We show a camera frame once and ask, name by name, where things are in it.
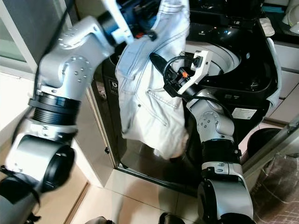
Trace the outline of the white rounded appliance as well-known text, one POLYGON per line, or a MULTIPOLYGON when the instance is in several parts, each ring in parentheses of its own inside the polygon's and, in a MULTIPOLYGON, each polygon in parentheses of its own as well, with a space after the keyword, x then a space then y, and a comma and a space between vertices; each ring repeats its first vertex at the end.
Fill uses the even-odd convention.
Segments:
POLYGON ((299 35, 299 0, 289 0, 283 23, 290 26, 291 32, 299 35))

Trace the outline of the black round bin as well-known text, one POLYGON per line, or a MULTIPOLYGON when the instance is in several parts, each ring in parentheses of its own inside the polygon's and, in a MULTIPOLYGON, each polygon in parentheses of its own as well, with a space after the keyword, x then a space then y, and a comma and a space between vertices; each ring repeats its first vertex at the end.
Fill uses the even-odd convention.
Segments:
POLYGON ((252 134, 247 143, 246 158, 249 159, 255 155, 262 147, 276 136, 281 128, 263 128, 252 134))

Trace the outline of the small white object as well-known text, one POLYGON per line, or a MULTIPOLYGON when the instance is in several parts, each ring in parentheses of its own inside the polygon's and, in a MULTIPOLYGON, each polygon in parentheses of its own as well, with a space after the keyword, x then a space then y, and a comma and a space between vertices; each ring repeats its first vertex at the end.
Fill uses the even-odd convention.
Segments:
POLYGON ((265 17, 265 18, 260 18, 259 21, 263 30, 263 34, 266 37, 274 36, 276 32, 275 32, 275 28, 272 26, 271 20, 265 17))

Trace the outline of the white framed glass window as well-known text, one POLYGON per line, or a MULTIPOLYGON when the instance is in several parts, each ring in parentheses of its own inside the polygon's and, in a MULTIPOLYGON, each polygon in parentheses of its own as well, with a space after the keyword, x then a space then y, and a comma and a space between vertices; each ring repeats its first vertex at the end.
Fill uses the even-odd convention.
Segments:
POLYGON ((69 0, 0 0, 0 70, 33 80, 69 0))

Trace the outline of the grey right robot leg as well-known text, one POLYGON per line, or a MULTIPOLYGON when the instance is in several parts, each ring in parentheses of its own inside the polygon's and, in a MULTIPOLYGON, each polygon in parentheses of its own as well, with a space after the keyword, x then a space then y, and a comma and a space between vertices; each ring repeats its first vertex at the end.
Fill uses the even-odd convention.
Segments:
POLYGON ((171 213, 164 212, 160 215, 158 224, 186 224, 182 218, 171 213))

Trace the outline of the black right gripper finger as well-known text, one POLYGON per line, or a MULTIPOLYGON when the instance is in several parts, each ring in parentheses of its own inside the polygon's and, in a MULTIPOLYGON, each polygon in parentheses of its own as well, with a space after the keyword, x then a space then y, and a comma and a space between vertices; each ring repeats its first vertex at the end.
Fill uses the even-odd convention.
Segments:
POLYGON ((154 68, 160 72, 165 81, 171 81, 175 79, 175 71, 173 70, 171 63, 167 62, 162 56, 151 53, 149 54, 149 59, 151 60, 154 68))

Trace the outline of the black washing machine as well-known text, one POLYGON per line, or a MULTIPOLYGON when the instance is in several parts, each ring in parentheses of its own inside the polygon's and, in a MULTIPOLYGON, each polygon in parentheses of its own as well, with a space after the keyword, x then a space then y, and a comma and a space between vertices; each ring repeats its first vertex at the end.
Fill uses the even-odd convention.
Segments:
MULTIPOLYGON (((275 68, 275 55, 269 49, 263 28, 258 26, 263 0, 189 0, 190 30, 186 37, 185 56, 196 51, 211 52, 207 75, 190 87, 215 94, 233 116, 235 143, 248 135, 265 117, 271 106, 269 96, 278 88, 280 75, 275 68)), ((203 145, 196 120, 181 103, 185 131, 179 145, 180 156, 162 157, 142 141, 125 138, 121 133, 120 105, 115 69, 125 43, 102 63, 102 81, 107 98, 102 105, 105 127, 115 164, 120 170, 147 181, 185 193, 195 193, 201 180, 203 145)))

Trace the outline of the grey patterned fabric chair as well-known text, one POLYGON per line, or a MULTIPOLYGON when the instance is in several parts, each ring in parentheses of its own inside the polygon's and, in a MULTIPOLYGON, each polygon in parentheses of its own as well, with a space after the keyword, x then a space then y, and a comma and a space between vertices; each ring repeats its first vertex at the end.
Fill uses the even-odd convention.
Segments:
POLYGON ((257 224, 299 224, 299 127, 286 126, 251 158, 245 154, 242 168, 257 224))

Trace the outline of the white denim jacket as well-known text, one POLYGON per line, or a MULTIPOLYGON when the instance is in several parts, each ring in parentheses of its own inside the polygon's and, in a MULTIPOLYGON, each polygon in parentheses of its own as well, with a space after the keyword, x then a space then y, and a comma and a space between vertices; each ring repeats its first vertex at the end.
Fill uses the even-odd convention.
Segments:
POLYGON ((182 99, 165 91, 150 54, 166 60, 179 56, 189 27, 189 0, 162 0, 152 24, 157 38, 143 36, 126 45, 115 69, 122 136, 141 141, 165 159, 184 153, 188 133, 182 99))

